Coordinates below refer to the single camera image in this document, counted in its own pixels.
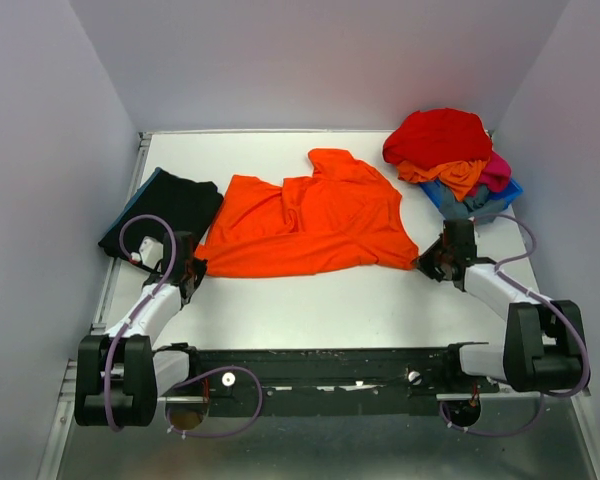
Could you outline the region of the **black t shirt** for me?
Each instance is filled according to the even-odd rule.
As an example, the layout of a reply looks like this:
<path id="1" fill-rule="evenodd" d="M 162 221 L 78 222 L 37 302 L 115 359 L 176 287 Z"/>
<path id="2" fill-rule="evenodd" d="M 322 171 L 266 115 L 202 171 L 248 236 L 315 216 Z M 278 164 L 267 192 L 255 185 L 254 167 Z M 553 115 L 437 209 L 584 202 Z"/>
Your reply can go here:
<path id="1" fill-rule="evenodd" d="M 122 227 L 137 216 L 154 215 L 164 220 L 173 231 L 190 232 L 200 241 L 220 210 L 223 200 L 215 183 L 196 182 L 162 169 L 125 215 Z M 159 222 L 143 219 L 130 225 L 124 240 L 120 241 L 122 227 L 118 227 L 98 244 L 107 255 L 114 258 L 126 259 L 126 254 L 136 251 L 145 236 L 161 241 L 166 234 Z"/>

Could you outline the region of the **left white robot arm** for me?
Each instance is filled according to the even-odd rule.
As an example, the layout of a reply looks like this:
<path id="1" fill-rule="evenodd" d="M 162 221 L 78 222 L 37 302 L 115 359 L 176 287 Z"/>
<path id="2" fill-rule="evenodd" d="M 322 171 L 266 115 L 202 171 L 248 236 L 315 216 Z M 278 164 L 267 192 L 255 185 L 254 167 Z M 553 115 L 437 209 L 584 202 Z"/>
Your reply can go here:
<path id="1" fill-rule="evenodd" d="M 144 427 L 158 397 L 169 389 L 194 393 L 202 380 L 186 343 L 153 348 L 163 329 L 185 306 L 206 274 L 195 257 L 197 238 L 178 231 L 164 237 L 163 259 L 143 283 L 141 296 L 125 317 L 78 347 L 74 418 L 80 426 Z"/>

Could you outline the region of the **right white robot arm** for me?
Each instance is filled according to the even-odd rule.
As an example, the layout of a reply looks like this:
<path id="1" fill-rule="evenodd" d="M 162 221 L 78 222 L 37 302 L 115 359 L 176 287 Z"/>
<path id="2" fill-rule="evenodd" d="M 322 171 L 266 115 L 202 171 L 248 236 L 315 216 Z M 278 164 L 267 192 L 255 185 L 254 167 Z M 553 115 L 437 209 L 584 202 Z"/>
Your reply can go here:
<path id="1" fill-rule="evenodd" d="M 442 384 L 460 392 L 476 377 L 486 377 L 516 392 L 556 397 L 579 393 L 591 378 L 580 308 L 520 284 L 504 272 L 505 263 L 478 255 L 470 219 L 444 221 L 438 239 L 416 259 L 417 270 L 425 276 L 453 283 L 505 323 L 501 345 L 450 345 L 451 360 L 439 370 Z"/>

